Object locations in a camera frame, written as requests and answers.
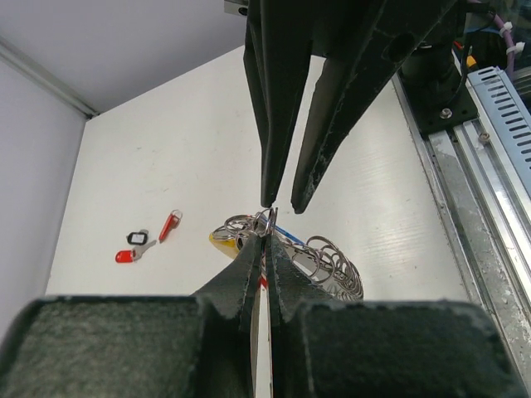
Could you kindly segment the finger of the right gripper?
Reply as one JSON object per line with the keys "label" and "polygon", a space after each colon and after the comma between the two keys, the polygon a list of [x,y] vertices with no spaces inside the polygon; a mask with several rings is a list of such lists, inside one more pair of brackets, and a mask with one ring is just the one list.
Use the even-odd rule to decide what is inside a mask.
{"label": "finger of the right gripper", "polygon": [[291,204],[306,211],[334,155],[452,1],[348,1],[312,96]]}
{"label": "finger of the right gripper", "polygon": [[326,15],[324,1],[251,1],[247,9],[243,61],[261,144],[263,206],[280,189]]}

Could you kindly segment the blue tag key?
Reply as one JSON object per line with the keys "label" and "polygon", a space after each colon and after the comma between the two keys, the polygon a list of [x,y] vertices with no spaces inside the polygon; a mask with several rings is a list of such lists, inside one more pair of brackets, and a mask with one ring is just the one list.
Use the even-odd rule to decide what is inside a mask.
{"label": "blue tag key", "polygon": [[297,245],[304,245],[305,242],[300,240],[299,238],[295,237],[294,235],[290,234],[288,231],[282,229],[279,226],[275,226],[275,233],[282,239],[286,240],[288,242],[291,242],[293,244]]}

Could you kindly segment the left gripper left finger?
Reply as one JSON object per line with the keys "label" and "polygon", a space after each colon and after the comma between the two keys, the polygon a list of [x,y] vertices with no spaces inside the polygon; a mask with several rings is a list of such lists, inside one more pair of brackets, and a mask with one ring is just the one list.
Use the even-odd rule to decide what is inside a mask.
{"label": "left gripper left finger", "polygon": [[4,397],[251,397],[252,236],[188,296],[56,296],[29,303],[1,345]]}

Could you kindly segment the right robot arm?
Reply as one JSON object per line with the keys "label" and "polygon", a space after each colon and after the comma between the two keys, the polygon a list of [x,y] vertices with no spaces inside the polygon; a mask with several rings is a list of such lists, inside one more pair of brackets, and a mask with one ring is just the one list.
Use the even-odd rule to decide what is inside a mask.
{"label": "right robot arm", "polygon": [[261,205],[284,175],[312,56],[315,85],[291,204],[303,213],[351,129],[399,75],[428,120],[465,96],[452,56],[477,1],[250,1],[244,67],[261,144]]}

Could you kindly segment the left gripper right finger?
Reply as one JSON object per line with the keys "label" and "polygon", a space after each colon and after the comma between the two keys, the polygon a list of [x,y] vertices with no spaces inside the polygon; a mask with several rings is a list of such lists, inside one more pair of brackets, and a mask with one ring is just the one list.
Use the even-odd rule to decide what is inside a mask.
{"label": "left gripper right finger", "polygon": [[276,397],[520,397],[498,330],[460,301],[339,301],[265,239]]}

